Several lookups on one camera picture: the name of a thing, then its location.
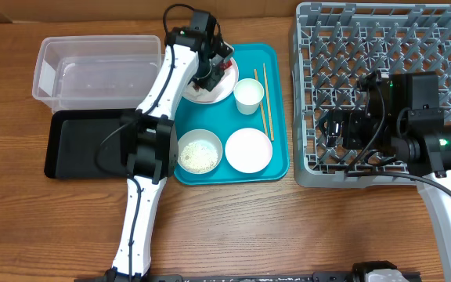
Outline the small white bowl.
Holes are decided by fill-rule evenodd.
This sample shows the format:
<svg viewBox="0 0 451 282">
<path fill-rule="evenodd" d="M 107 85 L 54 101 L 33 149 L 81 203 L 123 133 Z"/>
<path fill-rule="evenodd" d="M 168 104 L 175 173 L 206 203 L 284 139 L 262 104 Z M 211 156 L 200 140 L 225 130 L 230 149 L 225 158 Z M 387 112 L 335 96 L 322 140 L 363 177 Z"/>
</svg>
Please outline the small white bowl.
<svg viewBox="0 0 451 282">
<path fill-rule="evenodd" d="M 272 160 L 272 143 L 264 132 L 256 128 L 242 128 L 227 139 L 225 156 L 238 172 L 260 172 Z"/>
</svg>

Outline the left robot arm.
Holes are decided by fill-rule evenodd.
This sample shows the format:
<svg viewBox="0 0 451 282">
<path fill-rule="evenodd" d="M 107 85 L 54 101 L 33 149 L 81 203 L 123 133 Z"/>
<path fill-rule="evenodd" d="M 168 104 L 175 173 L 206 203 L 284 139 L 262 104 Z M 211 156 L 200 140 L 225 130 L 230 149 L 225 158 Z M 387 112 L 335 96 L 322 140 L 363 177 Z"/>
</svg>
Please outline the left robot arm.
<svg viewBox="0 0 451 282">
<path fill-rule="evenodd" d="M 103 281 L 148 279 L 158 201 L 178 160 L 174 116 L 182 94 L 190 83 L 207 91 L 216 88 L 234 52 L 223 40 L 218 20 L 207 11 L 194 9 L 189 25 L 164 31 L 164 61 L 151 90 L 94 156 L 98 165 L 106 144 L 119 138 L 122 176 L 128 184 L 121 241 Z"/>
</svg>

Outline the white rice pile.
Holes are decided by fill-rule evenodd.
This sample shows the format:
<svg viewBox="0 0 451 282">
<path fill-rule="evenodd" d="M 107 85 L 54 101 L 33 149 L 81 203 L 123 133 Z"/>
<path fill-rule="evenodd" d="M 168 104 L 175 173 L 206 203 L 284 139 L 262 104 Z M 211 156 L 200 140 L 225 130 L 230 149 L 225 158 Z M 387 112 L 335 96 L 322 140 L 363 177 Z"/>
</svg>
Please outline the white rice pile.
<svg viewBox="0 0 451 282">
<path fill-rule="evenodd" d="M 204 174 L 211 171 L 218 163 L 218 152 L 214 146 L 205 141 L 188 143 L 180 154 L 181 166 L 190 173 Z"/>
</svg>

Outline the grey bowl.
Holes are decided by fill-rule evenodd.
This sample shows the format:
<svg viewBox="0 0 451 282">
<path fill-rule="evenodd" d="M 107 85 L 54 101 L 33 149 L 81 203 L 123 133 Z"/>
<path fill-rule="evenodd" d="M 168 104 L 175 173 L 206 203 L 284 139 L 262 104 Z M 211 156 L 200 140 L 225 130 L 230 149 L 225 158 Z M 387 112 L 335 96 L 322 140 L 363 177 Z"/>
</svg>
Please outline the grey bowl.
<svg viewBox="0 0 451 282">
<path fill-rule="evenodd" d="M 194 129 L 185 133 L 178 141 L 178 163 L 191 174 L 203 175 L 213 171 L 222 160 L 223 148 L 220 139 L 211 131 Z"/>
</svg>

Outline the white paper cup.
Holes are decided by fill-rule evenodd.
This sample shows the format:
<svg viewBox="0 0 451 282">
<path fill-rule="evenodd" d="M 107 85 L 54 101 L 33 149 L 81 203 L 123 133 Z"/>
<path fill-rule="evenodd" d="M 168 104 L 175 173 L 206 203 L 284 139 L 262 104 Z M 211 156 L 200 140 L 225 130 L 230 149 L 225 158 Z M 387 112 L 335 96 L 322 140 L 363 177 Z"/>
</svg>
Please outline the white paper cup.
<svg viewBox="0 0 451 282">
<path fill-rule="evenodd" d="M 253 78 L 245 78 L 236 83 L 233 95 L 238 111 L 244 115 L 251 115 L 258 109 L 264 97 L 264 87 Z"/>
</svg>

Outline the red snack wrapper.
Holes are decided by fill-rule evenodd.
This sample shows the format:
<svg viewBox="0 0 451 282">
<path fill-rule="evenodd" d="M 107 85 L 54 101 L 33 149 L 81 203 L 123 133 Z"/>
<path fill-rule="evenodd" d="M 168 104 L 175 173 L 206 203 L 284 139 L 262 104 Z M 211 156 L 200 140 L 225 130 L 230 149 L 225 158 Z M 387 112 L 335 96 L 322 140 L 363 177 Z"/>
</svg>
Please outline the red snack wrapper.
<svg viewBox="0 0 451 282">
<path fill-rule="evenodd" d="M 232 66 L 231 60 L 221 63 L 213 63 L 209 73 L 204 78 L 194 78 L 192 80 L 193 89 L 213 90 L 225 75 L 225 71 Z"/>
</svg>

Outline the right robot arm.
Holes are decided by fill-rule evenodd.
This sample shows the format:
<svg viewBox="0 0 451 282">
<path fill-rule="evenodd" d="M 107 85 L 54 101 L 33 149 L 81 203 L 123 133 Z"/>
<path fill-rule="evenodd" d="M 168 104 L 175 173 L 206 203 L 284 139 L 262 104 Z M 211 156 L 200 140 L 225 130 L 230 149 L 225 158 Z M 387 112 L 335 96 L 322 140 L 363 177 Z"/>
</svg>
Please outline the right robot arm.
<svg viewBox="0 0 451 282">
<path fill-rule="evenodd" d="M 358 81 L 366 93 L 363 110 L 329 110 L 319 120 L 328 147 L 341 144 L 366 153 L 384 155 L 369 172 L 355 172 L 349 164 L 345 176 L 385 176 L 413 180 L 435 231 L 444 278 L 451 281 L 451 125 L 444 121 L 438 101 L 435 72 L 368 74 Z"/>
</svg>

